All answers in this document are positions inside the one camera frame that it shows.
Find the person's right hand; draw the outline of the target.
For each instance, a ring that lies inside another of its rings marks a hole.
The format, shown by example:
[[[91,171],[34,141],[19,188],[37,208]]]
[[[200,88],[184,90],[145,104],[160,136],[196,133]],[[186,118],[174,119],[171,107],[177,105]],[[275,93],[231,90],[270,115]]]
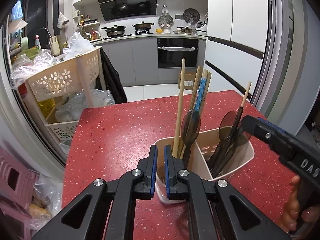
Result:
[[[297,227],[297,219],[300,213],[300,204],[297,197],[299,184],[300,177],[296,175],[290,182],[290,185],[292,186],[291,194],[288,201],[285,203],[283,213],[278,220],[278,226],[286,233],[295,231]],[[319,205],[304,210],[302,218],[306,223],[317,222],[319,219]]]

